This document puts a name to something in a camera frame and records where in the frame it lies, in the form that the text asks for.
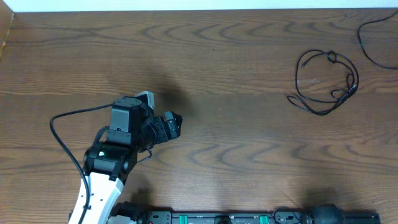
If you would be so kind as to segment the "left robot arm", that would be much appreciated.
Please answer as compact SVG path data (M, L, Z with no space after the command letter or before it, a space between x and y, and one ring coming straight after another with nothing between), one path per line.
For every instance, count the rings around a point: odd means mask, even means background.
M70 223L107 223L140 152L180 136L182 116L154 115L154 97L124 96L111 107L109 126L98 131L83 157L84 178Z

